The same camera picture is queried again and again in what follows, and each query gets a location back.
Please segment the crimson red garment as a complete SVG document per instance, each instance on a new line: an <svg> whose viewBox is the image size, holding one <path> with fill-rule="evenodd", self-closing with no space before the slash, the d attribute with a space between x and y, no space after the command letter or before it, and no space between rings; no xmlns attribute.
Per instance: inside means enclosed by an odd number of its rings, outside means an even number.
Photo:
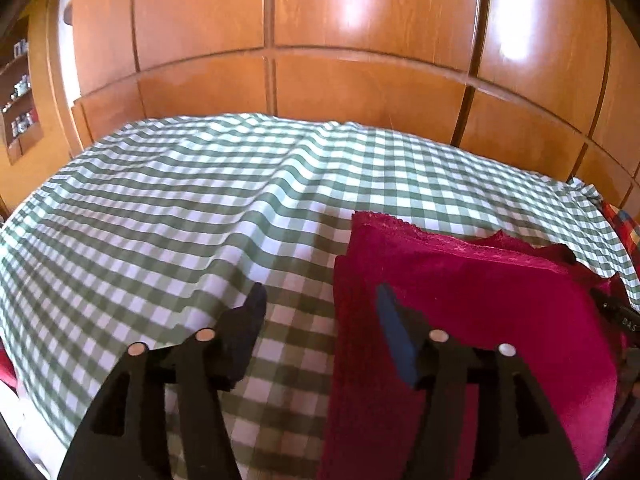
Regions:
<svg viewBox="0 0 640 480"><path fill-rule="evenodd" d="M580 263L570 248L535 247L506 233L460 238L374 212L352 216L334 266L337 343L323 479L405 479L424 395L397 372L383 334L378 286L462 344L510 344L541 385L585 478L602 457L627 338L590 289L629 307L618 275Z"/></svg>

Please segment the red plaid pillow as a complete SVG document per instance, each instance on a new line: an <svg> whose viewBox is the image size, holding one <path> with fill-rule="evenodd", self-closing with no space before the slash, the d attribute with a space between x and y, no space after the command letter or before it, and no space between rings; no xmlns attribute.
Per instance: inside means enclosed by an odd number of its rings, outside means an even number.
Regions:
<svg viewBox="0 0 640 480"><path fill-rule="evenodd" d="M626 211L608 202L602 202L602 212L620 238L629 257L638 266L640 243L638 223Z"/></svg>

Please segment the green white checkered bedsheet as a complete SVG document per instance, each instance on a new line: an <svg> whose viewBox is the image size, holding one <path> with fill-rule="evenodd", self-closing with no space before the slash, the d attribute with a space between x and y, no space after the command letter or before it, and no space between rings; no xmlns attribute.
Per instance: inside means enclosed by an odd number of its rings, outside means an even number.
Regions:
<svg viewBox="0 0 640 480"><path fill-rule="evenodd" d="M66 451L130 341L178 344L255 282L269 308L222 397L247 479L318 472L334 361L333 263L356 210L460 237L568 246L631 302L639 280L600 196L452 146L262 114L147 119L77 156L1 229L1 337L20 397Z"/></svg>

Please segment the wooden wall shelf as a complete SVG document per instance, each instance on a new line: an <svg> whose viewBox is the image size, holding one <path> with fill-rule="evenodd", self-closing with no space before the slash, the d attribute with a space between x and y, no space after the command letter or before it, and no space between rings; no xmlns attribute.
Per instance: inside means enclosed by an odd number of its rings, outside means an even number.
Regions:
<svg viewBox="0 0 640 480"><path fill-rule="evenodd" d="M19 18L1 39L1 146L15 165L43 137L30 78L29 18Z"/></svg>

